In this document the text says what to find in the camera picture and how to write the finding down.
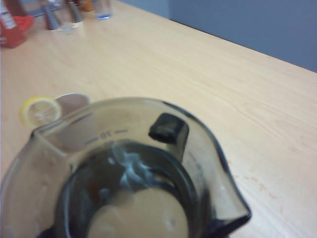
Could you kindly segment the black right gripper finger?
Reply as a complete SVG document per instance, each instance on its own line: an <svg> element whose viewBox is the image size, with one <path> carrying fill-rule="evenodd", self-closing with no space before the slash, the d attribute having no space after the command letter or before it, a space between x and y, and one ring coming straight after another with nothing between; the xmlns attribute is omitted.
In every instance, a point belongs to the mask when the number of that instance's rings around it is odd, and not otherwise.
<svg viewBox="0 0 317 238"><path fill-rule="evenodd" d="M189 126L183 119L162 113L150 127L149 137L163 143L166 150L178 161L183 161L189 135Z"/></svg>

